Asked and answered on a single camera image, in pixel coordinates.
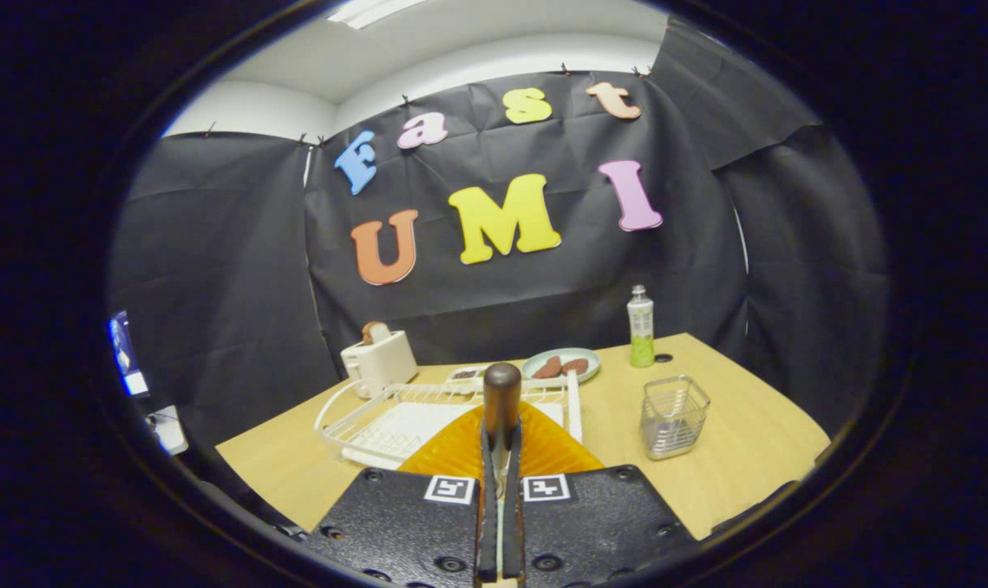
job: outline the bottle label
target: bottle label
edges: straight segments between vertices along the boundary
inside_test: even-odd
[[[629,309],[632,327],[632,357],[637,368],[654,364],[654,308]]]

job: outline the black fabric curtain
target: black fabric curtain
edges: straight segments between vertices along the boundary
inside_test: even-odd
[[[611,115],[585,90],[609,82],[629,91],[636,119]],[[502,96],[538,88],[553,113],[512,123]],[[400,149],[407,120],[446,115],[449,137]],[[363,131],[373,131],[377,172],[359,194],[335,168]],[[625,232],[621,206],[599,165],[639,161],[648,200],[663,216],[657,228]],[[463,228],[448,203],[478,186],[499,206],[516,177],[542,174],[554,249],[465,265]],[[397,241],[389,217],[415,220],[416,264],[400,282],[373,286],[357,271],[349,232],[381,221],[382,260]],[[334,350],[359,341],[360,327],[382,320],[403,328],[419,363],[525,358],[562,346],[629,342],[625,304],[635,283],[657,304],[657,334],[691,332],[735,349],[744,336],[744,253],[729,194],[704,163],[685,114],[651,82],[618,72],[513,75],[469,83],[364,120],[318,149],[306,190],[306,242],[321,323]]]
[[[744,56],[670,20],[651,78],[737,209],[745,344],[728,353],[834,435],[870,392],[889,297],[874,204],[830,130]]]
[[[234,495],[215,444],[338,381],[306,270],[306,154],[259,135],[159,139],[116,230],[110,309],[127,311],[150,393]]]

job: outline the wooden table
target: wooden table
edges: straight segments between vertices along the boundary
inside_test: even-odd
[[[692,336],[662,337],[654,349],[672,354],[673,360],[636,368],[629,365],[628,345],[596,351],[602,367],[580,388],[584,442],[606,466],[639,466],[696,539],[782,484],[807,475],[829,444],[807,413]],[[443,382],[452,369],[476,363],[421,366],[412,383]],[[693,377],[711,398],[707,421],[693,450],[650,461],[639,432],[643,384],[679,373]],[[328,394],[340,387],[217,448],[249,487],[306,531],[315,528],[363,468],[338,458],[312,428]],[[355,394],[345,392],[323,423],[334,423],[360,404]]]

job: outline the sausage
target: sausage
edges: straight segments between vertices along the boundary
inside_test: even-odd
[[[560,368],[562,368],[562,360],[558,356],[553,356],[549,358],[549,361],[545,362],[541,366],[539,371],[534,372],[534,377],[555,377],[560,373]]]
[[[570,372],[572,369],[577,372],[578,376],[582,375],[584,372],[588,372],[588,360],[585,358],[580,358],[566,362],[563,364],[562,368],[563,375],[565,376],[566,373]]]

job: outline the white dish rack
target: white dish rack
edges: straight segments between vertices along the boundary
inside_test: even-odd
[[[351,382],[331,394],[314,428],[341,458],[394,470],[454,418],[483,404],[483,383],[389,384],[336,423],[323,427],[323,416]],[[523,401],[534,405],[581,442],[581,405],[576,373],[544,380],[523,380]]]

